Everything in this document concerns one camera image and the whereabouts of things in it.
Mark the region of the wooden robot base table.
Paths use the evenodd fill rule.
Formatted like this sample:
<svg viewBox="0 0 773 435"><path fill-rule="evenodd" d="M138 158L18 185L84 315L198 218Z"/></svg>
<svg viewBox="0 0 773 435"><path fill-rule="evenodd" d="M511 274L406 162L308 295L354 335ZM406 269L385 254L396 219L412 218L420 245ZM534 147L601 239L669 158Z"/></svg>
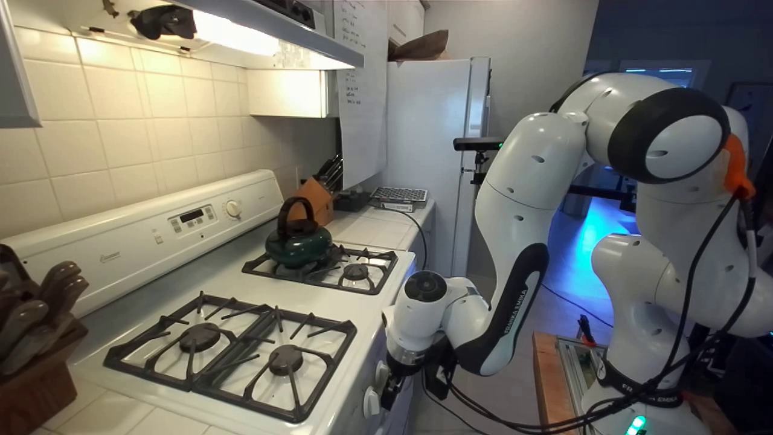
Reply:
<svg viewBox="0 0 773 435"><path fill-rule="evenodd" d="M539 421L548 425L576 417L580 413L580 399L592 384L580 359L598 352L598 344L552 332L534 332L531 348Z"/></svg>

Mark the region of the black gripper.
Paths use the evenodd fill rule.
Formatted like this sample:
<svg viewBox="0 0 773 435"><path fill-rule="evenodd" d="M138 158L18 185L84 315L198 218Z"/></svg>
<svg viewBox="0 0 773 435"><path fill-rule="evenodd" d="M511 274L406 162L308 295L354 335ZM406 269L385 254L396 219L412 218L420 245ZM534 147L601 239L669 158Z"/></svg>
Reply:
<svg viewBox="0 0 773 435"><path fill-rule="evenodd" d="M396 396L401 393L401 389L406 384L406 379L417 373L417 366L388 365L388 369L390 369L390 373L388 373L388 381L385 381L383 393L379 393L379 405L392 411Z"/></svg>

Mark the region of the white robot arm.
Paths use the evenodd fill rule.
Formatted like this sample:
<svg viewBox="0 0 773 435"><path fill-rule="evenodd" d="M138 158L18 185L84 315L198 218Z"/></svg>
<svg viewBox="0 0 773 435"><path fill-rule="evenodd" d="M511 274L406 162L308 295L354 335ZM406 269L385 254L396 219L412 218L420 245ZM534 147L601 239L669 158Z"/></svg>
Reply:
<svg viewBox="0 0 773 435"><path fill-rule="evenodd" d="M772 274L746 218L746 122L648 75L588 77L512 127L477 201L494 291L466 278L412 274L385 312L390 376L424 369L435 344L477 373L512 359L548 265L554 215L588 162L639 182L639 232L592 251L615 335L576 421L598 435L708 435L680 389L691 358L683 326L740 337L773 331Z"/></svg>

